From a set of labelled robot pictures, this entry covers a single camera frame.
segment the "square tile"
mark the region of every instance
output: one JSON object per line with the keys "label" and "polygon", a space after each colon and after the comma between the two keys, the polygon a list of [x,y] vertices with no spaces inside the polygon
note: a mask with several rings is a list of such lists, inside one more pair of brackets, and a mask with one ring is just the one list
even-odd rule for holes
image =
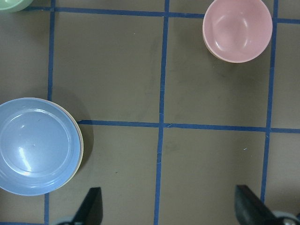
{"label": "square tile", "polygon": [[169,20],[165,122],[264,127],[270,46],[250,62],[221,61],[204,44],[202,22]]}
{"label": "square tile", "polygon": [[260,196],[264,133],[165,129],[160,225],[238,224],[235,185]]}
{"label": "square tile", "polygon": [[300,26],[278,24],[272,126],[300,128]]}
{"label": "square tile", "polygon": [[55,23],[54,101],[74,112],[69,92],[93,120],[158,122],[163,18],[59,13]]}
{"label": "square tile", "polygon": [[[205,14],[213,0],[170,0],[170,12]],[[263,0],[271,15],[273,14],[273,0]]]}
{"label": "square tile", "polygon": [[30,6],[51,6],[51,0],[34,0]]}
{"label": "square tile", "polygon": [[284,19],[300,19],[300,1],[278,1],[278,17]]}
{"label": "square tile", "polygon": [[56,0],[58,7],[163,11],[164,0]]}
{"label": "square tile", "polygon": [[49,12],[0,14],[0,104],[47,98]]}
{"label": "square tile", "polygon": [[265,203],[270,210],[300,212],[300,135],[271,134]]}
{"label": "square tile", "polygon": [[91,187],[101,187],[103,225],[152,225],[157,128],[81,126],[83,162],[74,178],[50,193],[50,222],[73,216]]}
{"label": "square tile", "polygon": [[0,222],[44,223],[44,196],[20,196],[0,189]]}

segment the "plate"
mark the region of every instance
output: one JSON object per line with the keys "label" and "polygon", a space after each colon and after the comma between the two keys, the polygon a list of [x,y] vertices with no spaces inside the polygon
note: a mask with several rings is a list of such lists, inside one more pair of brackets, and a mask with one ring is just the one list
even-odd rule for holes
{"label": "plate", "polygon": [[0,187],[18,195],[42,195],[63,186],[83,155],[75,120],[39,98],[0,105]]}

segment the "floor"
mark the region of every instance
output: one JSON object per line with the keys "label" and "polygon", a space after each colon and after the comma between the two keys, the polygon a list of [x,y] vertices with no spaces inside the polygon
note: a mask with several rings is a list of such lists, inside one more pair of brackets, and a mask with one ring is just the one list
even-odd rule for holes
{"label": "floor", "polygon": [[85,144],[58,190],[1,190],[0,225],[72,216],[97,186],[103,225],[237,225],[236,184],[300,212],[300,1],[264,1],[272,40],[242,64],[206,49],[211,2],[35,0],[0,14],[0,104],[49,99]]}

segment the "plastic dish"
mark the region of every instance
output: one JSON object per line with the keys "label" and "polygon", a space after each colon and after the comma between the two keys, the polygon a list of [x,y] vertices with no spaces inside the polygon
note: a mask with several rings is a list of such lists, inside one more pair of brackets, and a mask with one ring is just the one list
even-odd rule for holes
{"label": "plastic dish", "polygon": [[261,0],[214,0],[203,20],[203,39],[209,51],[228,62],[256,58],[272,36],[272,18]]}
{"label": "plastic dish", "polygon": [[0,105],[0,187],[42,195],[66,184],[83,156],[75,120],[54,103],[19,98]]}
{"label": "plastic dish", "polygon": [[17,12],[29,6],[33,0],[1,0],[0,12]]}

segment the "light green dish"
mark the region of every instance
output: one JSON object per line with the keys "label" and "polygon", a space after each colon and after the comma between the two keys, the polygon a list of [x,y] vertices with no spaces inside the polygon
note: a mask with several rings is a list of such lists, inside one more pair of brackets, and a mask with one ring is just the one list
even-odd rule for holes
{"label": "light green dish", "polygon": [[33,0],[0,0],[0,12],[17,12],[29,6]]}

